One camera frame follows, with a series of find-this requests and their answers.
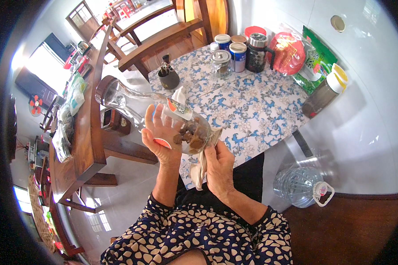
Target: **polka dot shirt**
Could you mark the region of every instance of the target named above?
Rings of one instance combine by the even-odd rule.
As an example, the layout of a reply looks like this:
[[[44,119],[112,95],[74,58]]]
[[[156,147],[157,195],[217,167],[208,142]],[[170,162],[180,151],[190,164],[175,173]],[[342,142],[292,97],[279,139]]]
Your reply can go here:
[[[135,224],[102,253],[102,264],[167,264],[192,249],[207,264],[293,264],[286,219],[268,207],[253,225],[189,204],[170,208],[152,195]]]

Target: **pen holder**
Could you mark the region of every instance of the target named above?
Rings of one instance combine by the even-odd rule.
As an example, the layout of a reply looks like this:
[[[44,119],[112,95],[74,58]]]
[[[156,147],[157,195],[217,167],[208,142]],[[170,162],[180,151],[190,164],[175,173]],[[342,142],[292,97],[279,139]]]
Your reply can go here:
[[[165,89],[174,89],[180,83],[180,77],[175,71],[170,71],[166,76],[162,76],[161,70],[158,72],[159,81]]]

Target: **plastic packet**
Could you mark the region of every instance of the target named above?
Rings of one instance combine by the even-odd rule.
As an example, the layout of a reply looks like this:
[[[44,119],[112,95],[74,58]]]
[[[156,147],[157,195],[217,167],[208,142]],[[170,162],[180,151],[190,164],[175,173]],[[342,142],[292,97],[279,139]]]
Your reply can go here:
[[[58,110],[59,124],[63,125],[63,129],[67,135],[68,141],[72,142],[74,136],[74,117],[71,115],[69,103],[65,102],[64,105]]]
[[[68,161],[68,159],[71,157],[71,153],[69,151],[70,143],[62,124],[58,125],[58,129],[52,138],[52,143],[55,147],[56,156],[58,157],[59,161],[61,163]]]
[[[274,50],[274,69],[284,76],[296,74],[301,70],[306,59],[304,46],[312,46],[302,35],[281,23],[279,32],[273,37],[269,48]],[[267,53],[268,61],[271,61],[271,53]]]
[[[336,56],[305,26],[303,38],[310,43],[305,46],[306,60],[301,70],[293,75],[295,81],[310,95],[331,72]]]
[[[84,103],[84,91],[87,87],[87,83],[84,81],[84,78],[76,72],[72,82],[69,87],[69,98],[67,98],[67,102],[69,103],[69,111],[71,115],[74,116],[78,110],[80,109],[81,105]]]

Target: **plastic water bottle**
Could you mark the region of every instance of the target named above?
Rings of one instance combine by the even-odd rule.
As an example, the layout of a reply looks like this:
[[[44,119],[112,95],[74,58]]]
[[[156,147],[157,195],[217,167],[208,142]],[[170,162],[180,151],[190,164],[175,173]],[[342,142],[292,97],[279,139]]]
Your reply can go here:
[[[330,197],[322,204],[320,197],[327,189]],[[320,172],[313,167],[299,167],[279,172],[273,182],[274,193],[289,201],[293,206],[306,208],[314,203],[325,206],[333,197],[334,189],[323,181]]]

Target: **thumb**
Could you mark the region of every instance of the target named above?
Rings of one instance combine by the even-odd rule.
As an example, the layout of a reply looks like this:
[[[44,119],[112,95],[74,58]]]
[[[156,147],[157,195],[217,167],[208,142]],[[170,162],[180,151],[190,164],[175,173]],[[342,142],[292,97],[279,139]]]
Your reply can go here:
[[[218,160],[217,160],[217,152],[215,151],[215,147],[207,146],[205,148],[205,157],[209,166],[217,166]]]
[[[155,143],[153,138],[153,133],[150,130],[146,128],[142,129],[142,142],[149,148],[150,151],[156,154],[160,149],[160,144]]]

